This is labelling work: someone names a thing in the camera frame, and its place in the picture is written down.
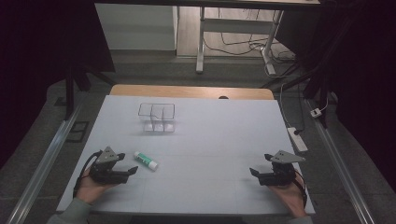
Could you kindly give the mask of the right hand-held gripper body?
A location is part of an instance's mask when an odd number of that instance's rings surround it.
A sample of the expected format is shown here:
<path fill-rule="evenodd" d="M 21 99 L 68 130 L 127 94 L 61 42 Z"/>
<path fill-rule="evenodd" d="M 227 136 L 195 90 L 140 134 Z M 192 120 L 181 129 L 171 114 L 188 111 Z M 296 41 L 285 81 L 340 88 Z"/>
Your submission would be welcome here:
<path fill-rule="evenodd" d="M 296 177 L 294 162 L 303 162 L 305 158 L 294 155 L 284 150 L 279 150 L 272 158 L 272 173 L 264 174 L 258 178 L 259 183 L 264 186 L 287 186 Z"/>

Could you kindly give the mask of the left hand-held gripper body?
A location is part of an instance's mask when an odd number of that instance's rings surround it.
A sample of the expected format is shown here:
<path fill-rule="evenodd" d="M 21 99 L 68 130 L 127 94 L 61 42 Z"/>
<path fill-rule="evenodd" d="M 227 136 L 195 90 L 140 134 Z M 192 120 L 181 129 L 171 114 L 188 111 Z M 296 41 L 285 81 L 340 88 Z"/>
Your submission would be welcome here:
<path fill-rule="evenodd" d="M 111 147 L 106 147 L 93 162 L 90 177 L 99 184 L 125 184 L 129 176 L 113 170 L 118 161 L 117 153 Z"/>

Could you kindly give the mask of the person's left hand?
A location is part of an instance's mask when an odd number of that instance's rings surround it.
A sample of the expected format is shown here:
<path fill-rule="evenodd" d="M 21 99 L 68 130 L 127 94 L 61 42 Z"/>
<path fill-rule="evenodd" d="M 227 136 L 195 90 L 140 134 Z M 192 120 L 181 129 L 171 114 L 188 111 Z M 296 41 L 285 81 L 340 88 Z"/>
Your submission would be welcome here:
<path fill-rule="evenodd" d="M 84 203 L 94 204 L 106 190 L 113 188 L 114 185 L 99 184 L 90 177 L 90 170 L 87 169 L 82 177 L 76 197 Z"/>

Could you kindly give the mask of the person's right hand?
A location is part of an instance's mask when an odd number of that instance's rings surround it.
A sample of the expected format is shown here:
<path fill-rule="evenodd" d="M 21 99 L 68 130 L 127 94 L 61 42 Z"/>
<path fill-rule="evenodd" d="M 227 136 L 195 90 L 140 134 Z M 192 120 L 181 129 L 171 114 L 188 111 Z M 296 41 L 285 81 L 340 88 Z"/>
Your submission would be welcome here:
<path fill-rule="evenodd" d="M 304 210 L 303 194 L 294 183 L 286 187 L 270 186 L 269 189 L 286 206 L 294 218 L 307 216 Z"/>

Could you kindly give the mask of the white green glue stick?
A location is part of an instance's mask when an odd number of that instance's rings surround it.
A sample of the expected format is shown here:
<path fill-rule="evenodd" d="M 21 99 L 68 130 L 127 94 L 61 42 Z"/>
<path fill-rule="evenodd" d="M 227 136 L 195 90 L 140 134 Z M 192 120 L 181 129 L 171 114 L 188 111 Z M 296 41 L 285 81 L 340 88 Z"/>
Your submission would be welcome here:
<path fill-rule="evenodd" d="M 150 170 L 156 171 L 159 164 L 154 161 L 152 158 L 148 157 L 147 155 L 143 154 L 140 151 L 136 151 L 134 153 L 134 158 L 141 162 L 142 164 L 146 165 Z"/>

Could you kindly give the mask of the white power strip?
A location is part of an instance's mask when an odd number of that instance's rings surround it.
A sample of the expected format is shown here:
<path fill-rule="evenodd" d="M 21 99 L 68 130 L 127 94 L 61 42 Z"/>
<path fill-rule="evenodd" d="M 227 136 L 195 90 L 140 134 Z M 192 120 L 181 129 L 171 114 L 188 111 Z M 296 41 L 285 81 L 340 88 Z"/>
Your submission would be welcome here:
<path fill-rule="evenodd" d="M 294 132 L 296 131 L 296 128 L 294 127 L 289 127 L 287 129 L 289 135 L 290 135 L 290 139 L 291 141 L 294 143 L 294 145 L 296 146 L 297 150 L 299 152 L 306 152 L 308 150 L 303 138 L 298 134 L 294 134 Z"/>

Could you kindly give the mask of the clear acrylic divided organizer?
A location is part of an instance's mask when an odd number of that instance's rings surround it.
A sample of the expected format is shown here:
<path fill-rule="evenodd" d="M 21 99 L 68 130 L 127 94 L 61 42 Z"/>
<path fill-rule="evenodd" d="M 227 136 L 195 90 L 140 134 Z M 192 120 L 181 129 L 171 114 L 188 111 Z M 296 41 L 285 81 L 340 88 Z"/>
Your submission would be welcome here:
<path fill-rule="evenodd" d="M 145 132 L 173 133 L 176 128 L 175 112 L 174 104 L 142 103 L 138 117 L 143 122 Z"/>

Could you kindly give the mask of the white table cover sheet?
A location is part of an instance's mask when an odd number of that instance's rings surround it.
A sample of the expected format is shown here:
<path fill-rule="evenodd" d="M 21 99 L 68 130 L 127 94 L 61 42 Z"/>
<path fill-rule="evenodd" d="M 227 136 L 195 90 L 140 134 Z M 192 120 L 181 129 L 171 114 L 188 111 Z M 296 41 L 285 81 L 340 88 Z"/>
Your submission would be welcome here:
<path fill-rule="evenodd" d="M 275 100 L 172 98 L 173 133 L 143 130 L 142 103 L 162 97 L 108 95 L 76 167 L 92 153 L 111 147 L 125 158 L 116 169 L 138 166 L 128 182 L 107 191 L 94 211 L 164 215 L 269 215 L 286 208 L 260 185 L 249 168 L 269 173 L 264 154 L 292 152 Z M 140 151 L 156 161 L 156 171 L 134 158 Z"/>

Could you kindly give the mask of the black stand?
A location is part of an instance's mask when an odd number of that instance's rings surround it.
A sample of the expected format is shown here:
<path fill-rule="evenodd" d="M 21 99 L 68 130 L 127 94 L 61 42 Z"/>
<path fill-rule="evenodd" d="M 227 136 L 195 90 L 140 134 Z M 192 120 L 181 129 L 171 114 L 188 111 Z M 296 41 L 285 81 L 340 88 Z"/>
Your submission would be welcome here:
<path fill-rule="evenodd" d="M 89 91 L 92 84 L 89 81 L 88 74 L 94 75 L 100 80 L 104 81 L 109 86 L 117 85 L 117 82 L 112 78 L 106 76 L 103 72 L 95 69 L 86 63 L 76 63 L 69 67 L 65 79 L 65 120 L 69 120 L 75 111 L 75 91 L 74 85 L 78 86 L 80 91 Z"/>

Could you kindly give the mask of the wooden table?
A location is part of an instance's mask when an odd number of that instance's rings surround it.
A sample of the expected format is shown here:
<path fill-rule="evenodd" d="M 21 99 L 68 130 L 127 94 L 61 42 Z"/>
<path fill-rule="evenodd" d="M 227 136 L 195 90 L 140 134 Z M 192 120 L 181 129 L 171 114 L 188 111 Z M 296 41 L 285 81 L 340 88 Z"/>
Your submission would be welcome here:
<path fill-rule="evenodd" d="M 227 97 L 228 99 L 237 100 L 274 100 L 273 93 L 268 89 L 126 84 L 114 85 L 110 91 L 110 95 L 205 99 Z"/>

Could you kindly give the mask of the dark curtain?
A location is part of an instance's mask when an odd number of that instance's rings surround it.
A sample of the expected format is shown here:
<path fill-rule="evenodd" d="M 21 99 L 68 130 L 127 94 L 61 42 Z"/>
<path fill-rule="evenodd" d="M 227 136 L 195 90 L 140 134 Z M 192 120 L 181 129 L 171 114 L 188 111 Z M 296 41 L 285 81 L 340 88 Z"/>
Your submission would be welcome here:
<path fill-rule="evenodd" d="M 324 56 L 352 19 L 324 73 L 341 123 L 396 191 L 396 0 L 321 0 L 323 9 L 286 11 L 277 40 L 305 69 Z"/>
<path fill-rule="evenodd" d="M 95 0 L 0 0 L 0 168 L 48 87 L 84 65 L 114 70 Z"/>

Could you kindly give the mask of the black rectangular floor frame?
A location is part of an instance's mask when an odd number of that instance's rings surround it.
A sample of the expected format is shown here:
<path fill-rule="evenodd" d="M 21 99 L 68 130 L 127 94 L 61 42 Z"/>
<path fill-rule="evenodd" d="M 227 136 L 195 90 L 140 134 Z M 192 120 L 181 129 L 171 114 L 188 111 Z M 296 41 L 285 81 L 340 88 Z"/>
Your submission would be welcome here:
<path fill-rule="evenodd" d="M 81 143 L 88 131 L 88 121 L 76 121 L 66 138 L 68 143 Z"/>

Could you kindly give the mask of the metal floor rail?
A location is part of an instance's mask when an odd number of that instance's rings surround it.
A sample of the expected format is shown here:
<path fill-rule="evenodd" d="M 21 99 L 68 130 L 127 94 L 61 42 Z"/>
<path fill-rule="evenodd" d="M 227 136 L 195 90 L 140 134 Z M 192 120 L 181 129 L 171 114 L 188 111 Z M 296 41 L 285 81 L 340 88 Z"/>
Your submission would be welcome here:
<path fill-rule="evenodd" d="M 360 224 L 375 224 L 375 217 L 349 170 L 350 163 L 342 155 L 343 145 L 350 134 L 337 123 L 327 122 L 327 126 L 324 126 L 319 119 L 313 119 L 313 121 L 332 161 L 333 169 L 343 185 L 346 200 L 341 205 L 336 205 L 336 208 L 348 207 L 351 210 L 350 215 L 355 216 Z"/>
<path fill-rule="evenodd" d="M 52 141 L 50 142 L 46 153 L 44 154 L 37 168 L 35 169 L 32 178 L 24 189 L 6 224 L 24 223 L 30 210 L 33 207 L 39 191 L 43 187 L 45 180 L 47 179 L 50 170 L 64 145 L 66 136 L 69 134 L 72 126 L 76 121 L 81 107 L 82 103 L 78 103 L 76 108 L 71 112 L 69 118 L 61 123 L 61 126 L 59 127 L 57 133 L 54 135 Z"/>

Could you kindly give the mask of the white desk frame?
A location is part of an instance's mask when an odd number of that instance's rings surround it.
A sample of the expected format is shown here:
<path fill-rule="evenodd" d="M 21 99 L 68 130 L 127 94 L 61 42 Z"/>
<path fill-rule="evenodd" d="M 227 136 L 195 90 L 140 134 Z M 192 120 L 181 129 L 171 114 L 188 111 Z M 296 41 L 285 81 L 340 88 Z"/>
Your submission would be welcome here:
<path fill-rule="evenodd" d="M 271 62 L 269 52 L 273 45 L 278 25 L 280 24 L 283 11 L 275 10 L 271 21 L 248 21 L 231 20 L 221 18 L 206 18 L 205 7 L 200 7 L 199 42 L 196 61 L 196 73 L 202 74 L 204 71 L 204 35 L 205 33 L 229 33 L 248 35 L 267 35 L 268 38 L 260 53 L 264 60 L 264 67 L 269 76 L 274 76 L 276 70 Z"/>

